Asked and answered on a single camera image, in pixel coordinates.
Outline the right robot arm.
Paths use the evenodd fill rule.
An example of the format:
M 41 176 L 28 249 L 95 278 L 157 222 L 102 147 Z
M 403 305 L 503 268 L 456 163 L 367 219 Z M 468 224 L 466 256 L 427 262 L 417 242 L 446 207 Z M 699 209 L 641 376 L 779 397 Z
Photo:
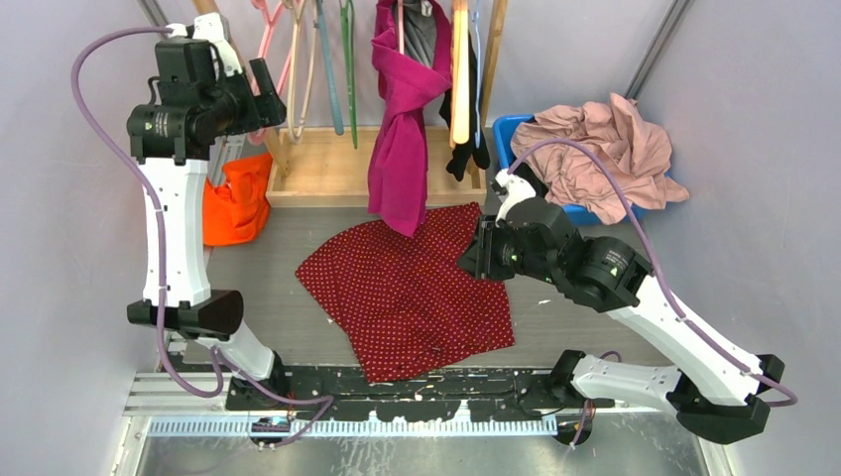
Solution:
M 693 434 L 730 444 L 762 433 L 772 406 L 762 393 L 781 380 L 783 361 L 733 344 L 659 286 L 652 264 L 625 242 L 584 237 L 564 210 L 528 198 L 483 215 L 458 266 L 477 279 L 526 276 L 644 337 L 668 364 L 612 362 L 577 350 L 561 354 L 545 389 L 563 407 L 623 401 L 674 417 Z

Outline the magenta skirt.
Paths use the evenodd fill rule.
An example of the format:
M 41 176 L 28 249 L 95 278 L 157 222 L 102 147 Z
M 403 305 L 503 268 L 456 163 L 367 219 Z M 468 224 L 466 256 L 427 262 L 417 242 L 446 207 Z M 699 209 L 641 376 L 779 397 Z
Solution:
M 419 1 L 407 1 L 404 10 L 405 33 L 413 25 L 420 27 L 415 37 L 426 41 L 422 50 L 428 61 L 410 56 L 410 39 L 400 52 L 394 1 L 377 3 L 371 41 L 385 110 L 368 170 L 368 211 L 408 237 L 425 218 L 428 148 L 423 110 L 452 84 L 451 25 L 438 2 L 428 5 L 427 16 Z

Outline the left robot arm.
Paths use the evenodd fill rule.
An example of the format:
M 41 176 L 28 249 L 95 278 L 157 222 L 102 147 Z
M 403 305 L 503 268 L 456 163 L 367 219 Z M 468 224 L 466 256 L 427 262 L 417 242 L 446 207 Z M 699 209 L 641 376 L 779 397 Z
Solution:
M 281 357 L 244 321 L 238 291 L 211 287 L 204 262 L 202 201 L 215 140 L 281 124 L 286 109 L 261 59 L 254 92 L 224 39 L 173 36 L 155 46 L 151 99 L 127 120 L 130 155 L 146 194 L 148 265 L 130 322 L 196 341 L 234 372 L 232 387 L 267 410 L 282 406 L 289 380 Z

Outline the pink plastic hanger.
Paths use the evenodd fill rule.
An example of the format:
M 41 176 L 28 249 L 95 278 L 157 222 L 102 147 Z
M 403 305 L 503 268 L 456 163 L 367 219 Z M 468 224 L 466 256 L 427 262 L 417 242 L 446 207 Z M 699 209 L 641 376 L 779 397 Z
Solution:
M 275 35 L 277 25 L 287 10 L 288 1 L 279 1 L 275 7 L 271 7 L 267 0 L 251 0 L 252 6 L 261 14 L 264 30 L 261 38 L 259 48 L 257 50 L 257 57 L 265 60 L 271 46 L 273 36 Z M 287 59 L 284 63 L 281 78 L 277 81 L 276 92 L 281 93 L 283 87 L 288 82 L 289 69 L 291 65 L 292 54 L 287 54 Z

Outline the light blue hanger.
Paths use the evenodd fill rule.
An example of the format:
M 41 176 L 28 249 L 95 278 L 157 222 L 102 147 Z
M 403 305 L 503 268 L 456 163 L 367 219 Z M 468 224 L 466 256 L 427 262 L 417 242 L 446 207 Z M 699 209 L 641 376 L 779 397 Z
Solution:
M 481 146 L 481 132 L 479 126 L 480 119 L 480 100 L 481 100 L 481 82 L 482 72 L 479 67 L 479 62 L 482 59 L 482 46 L 480 34 L 480 5 L 479 1 L 469 1 L 468 5 L 468 20 L 469 20 L 469 34 L 468 40 L 470 43 L 470 50 L 474 57 L 474 78 L 472 79 L 473 90 L 473 112 L 475 124 L 473 128 L 473 142 L 474 147 L 478 149 Z

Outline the red dotted garment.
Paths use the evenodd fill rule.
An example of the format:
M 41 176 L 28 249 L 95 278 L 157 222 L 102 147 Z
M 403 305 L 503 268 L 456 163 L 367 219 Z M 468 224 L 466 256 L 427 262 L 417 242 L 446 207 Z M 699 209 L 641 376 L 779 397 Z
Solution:
M 299 282 L 347 335 L 368 382 L 407 380 L 514 345 L 504 284 L 457 265 L 480 214 L 476 202 L 431 209 L 412 237 L 382 220 L 365 222 L 297 268 Z

